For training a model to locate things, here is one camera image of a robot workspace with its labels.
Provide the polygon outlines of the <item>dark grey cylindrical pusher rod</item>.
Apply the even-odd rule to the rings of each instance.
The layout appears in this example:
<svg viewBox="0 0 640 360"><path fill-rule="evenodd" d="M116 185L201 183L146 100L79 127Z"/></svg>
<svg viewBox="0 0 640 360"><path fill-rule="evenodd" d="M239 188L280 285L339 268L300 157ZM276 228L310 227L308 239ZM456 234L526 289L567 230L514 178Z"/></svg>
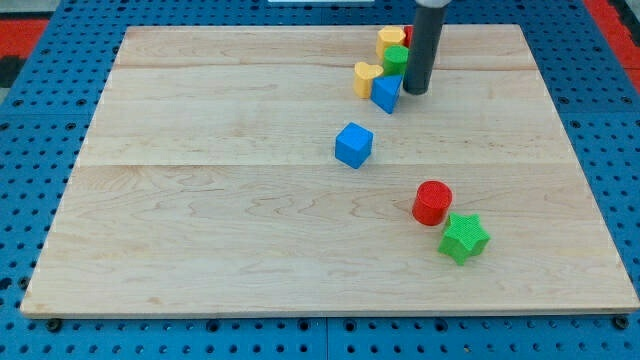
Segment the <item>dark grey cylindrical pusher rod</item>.
<svg viewBox="0 0 640 360"><path fill-rule="evenodd" d="M411 95L428 91L450 0L416 0L413 33L403 88Z"/></svg>

